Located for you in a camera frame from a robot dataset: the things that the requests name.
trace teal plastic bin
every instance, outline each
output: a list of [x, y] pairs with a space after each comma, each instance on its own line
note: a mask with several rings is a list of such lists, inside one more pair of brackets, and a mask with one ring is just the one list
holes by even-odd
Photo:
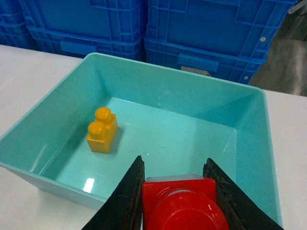
[[[118, 120], [108, 155], [86, 142], [103, 106]], [[0, 140], [1, 166], [95, 208], [137, 155], [146, 177], [201, 175], [210, 157], [281, 224], [266, 99], [257, 88], [93, 53]]]

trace bin floor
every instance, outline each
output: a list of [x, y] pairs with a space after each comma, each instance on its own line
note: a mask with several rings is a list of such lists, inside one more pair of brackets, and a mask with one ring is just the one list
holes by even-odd
[[[118, 131], [109, 154], [93, 153], [86, 141], [87, 126], [94, 120], [95, 110], [104, 106], [116, 114]], [[146, 177], [202, 175], [203, 164], [210, 157], [228, 167], [223, 170], [234, 179], [236, 130], [114, 97], [102, 97], [40, 174], [107, 199], [138, 155], [145, 161]]]

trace table surface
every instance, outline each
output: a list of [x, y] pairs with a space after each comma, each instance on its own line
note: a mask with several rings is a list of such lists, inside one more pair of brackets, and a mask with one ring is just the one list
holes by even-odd
[[[81, 59], [0, 45], [0, 136]], [[307, 225], [307, 97], [265, 91], [283, 227]], [[0, 229], [81, 229], [96, 210], [47, 192], [0, 167]]]

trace blue plastic crate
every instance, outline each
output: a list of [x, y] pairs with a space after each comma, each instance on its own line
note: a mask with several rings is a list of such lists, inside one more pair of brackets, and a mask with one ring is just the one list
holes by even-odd
[[144, 0], [18, 0], [30, 30], [63, 32], [122, 43], [145, 31]]
[[243, 84], [248, 84], [266, 61], [266, 58], [240, 58], [148, 38], [144, 41], [148, 63], [175, 69], [193, 68], [190, 70], [195, 73], [205, 70], [212, 77]]
[[212, 52], [266, 57], [297, 0], [149, 0], [147, 37]]
[[0, 0], [0, 44], [38, 50], [17, 0]]
[[34, 29], [30, 32], [44, 52], [77, 58], [98, 52], [133, 60], [144, 60], [142, 39], [134, 43], [121, 43], [61, 32], [47, 33]]
[[18, 0], [0, 0], [0, 23], [24, 23], [23, 11]]

